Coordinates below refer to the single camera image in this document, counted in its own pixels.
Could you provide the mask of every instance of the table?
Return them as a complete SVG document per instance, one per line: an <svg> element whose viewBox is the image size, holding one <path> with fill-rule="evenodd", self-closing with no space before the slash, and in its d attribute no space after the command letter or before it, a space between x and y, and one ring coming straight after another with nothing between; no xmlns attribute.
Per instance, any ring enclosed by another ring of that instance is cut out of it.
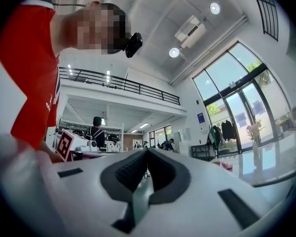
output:
<svg viewBox="0 0 296 237"><path fill-rule="evenodd" d="M296 131L286 138L240 155L217 158L211 162L233 165L231 172L252 185L262 187L296 176Z"/></svg>

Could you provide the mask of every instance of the glass window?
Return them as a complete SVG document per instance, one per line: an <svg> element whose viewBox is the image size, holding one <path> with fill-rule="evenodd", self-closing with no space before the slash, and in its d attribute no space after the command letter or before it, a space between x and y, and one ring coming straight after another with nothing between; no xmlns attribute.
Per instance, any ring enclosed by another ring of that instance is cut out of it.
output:
<svg viewBox="0 0 296 237"><path fill-rule="evenodd" d="M288 129L288 113L290 107L286 101L283 91L272 74L266 70L255 78L259 84L272 111L277 126L278 135Z"/></svg>
<svg viewBox="0 0 296 237"><path fill-rule="evenodd" d="M154 139L151 139L150 140L150 147L153 147L154 146Z"/></svg>
<svg viewBox="0 0 296 237"><path fill-rule="evenodd" d="M166 127L166 134L169 135L172 133L172 129L171 129L171 126L167 126Z"/></svg>
<svg viewBox="0 0 296 237"><path fill-rule="evenodd" d="M260 137L261 137L261 142L263 143L265 141L273 139L271 120L265 110L264 103L263 103L257 89L251 83L248 86L246 86L245 88L243 88L242 91L245 94L247 101L250 104L251 109L253 110L253 113L256 118L256 122L259 121L262 125L262 127L260 127L260 132L259 132Z"/></svg>
<svg viewBox="0 0 296 237"><path fill-rule="evenodd" d="M218 93L215 85L205 71L195 77L194 82L203 98L203 101Z"/></svg>
<svg viewBox="0 0 296 237"><path fill-rule="evenodd" d="M238 128L238 134L242 149L252 147L252 140L248 136L247 126L251 125L247 109L242 102L239 93L235 93L226 98L230 110L235 117L235 122Z"/></svg>
<svg viewBox="0 0 296 237"><path fill-rule="evenodd" d="M248 72L257 68L262 62L242 44L238 43L229 52L246 67Z"/></svg>
<svg viewBox="0 0 296 237"><path fill-rule="evenodd" d="M166 134L164 132L164 128L156 130L154 132L155 135L155 143L162 144L166 140Z"/></svg>
<svg viewBox="0 0 296 237"><path fill-rule="evenodd" d="M229 54L226 53L206 69L213 79L219 91L229 87L229 84L236 82L247 74L243 67Z"/></svg>

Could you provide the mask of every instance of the red object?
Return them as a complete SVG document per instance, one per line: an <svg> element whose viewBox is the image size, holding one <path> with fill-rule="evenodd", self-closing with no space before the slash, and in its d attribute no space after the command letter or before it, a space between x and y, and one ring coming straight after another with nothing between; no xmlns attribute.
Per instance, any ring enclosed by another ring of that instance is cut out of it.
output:
<svg viewBox="0 0 296 237"><path fill-rule="evenodd" d="M50 21L54 14L50 8L20 5L0 34L0 61L27 96L11 134L27 141L34 149L38 148L46 128L56 126L59 61L50 39Z"/></svg>
<svg viewBox="0 0 296 237"><path fill-rule="evenodd" d="M224 162L222 162L222 163L221 163L221 166L222 166L224 169L227 169L227 170L231 170L231 169L232 169L232 164L228 164L228 163L224 163Z"/></svg>

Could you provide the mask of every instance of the poster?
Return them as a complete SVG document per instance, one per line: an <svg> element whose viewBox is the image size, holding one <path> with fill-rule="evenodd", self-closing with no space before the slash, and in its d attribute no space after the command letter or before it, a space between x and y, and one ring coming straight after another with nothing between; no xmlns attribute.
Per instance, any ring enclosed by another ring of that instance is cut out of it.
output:
<svg viewBox="0 0 296 237"><path fill-rule="evenodd" d="M203 113L197 114L197 118L199 123L205 122Z"/></svg>

